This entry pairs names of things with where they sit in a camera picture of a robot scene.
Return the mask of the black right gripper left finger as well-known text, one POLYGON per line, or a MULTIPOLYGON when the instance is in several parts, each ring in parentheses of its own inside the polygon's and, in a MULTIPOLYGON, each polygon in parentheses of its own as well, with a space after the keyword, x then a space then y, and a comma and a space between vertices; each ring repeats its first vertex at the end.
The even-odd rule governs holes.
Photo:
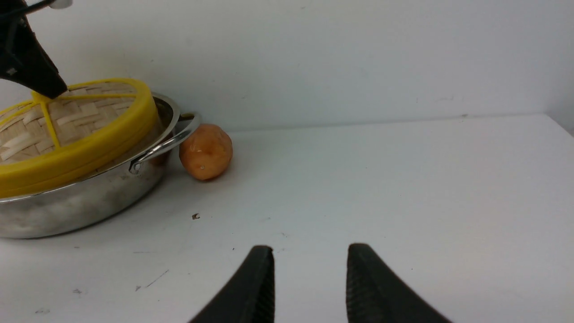
POLYGON ((192 323, 273 323, 275 318, 273 249, 254 246, 226 285, 192 323))

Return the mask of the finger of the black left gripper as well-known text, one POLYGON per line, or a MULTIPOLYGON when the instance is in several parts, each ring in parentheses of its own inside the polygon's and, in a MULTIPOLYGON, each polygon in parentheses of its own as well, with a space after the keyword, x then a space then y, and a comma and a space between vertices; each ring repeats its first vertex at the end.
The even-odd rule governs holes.
POLYGON ((28 5, 24 0, 0 2, 0 77, 54 99, 67 92, 66 82, 40 45, 27 15, 46 7, 67 8, 67 0, 41 0, 28 5))

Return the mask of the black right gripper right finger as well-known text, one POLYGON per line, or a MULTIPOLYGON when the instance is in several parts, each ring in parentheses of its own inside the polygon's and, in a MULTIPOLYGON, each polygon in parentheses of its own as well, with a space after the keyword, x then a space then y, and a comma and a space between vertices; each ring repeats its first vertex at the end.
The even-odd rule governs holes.
POLYGON ((363 243, 347 252, 346 312, 349 323, 450 322, 363 243))

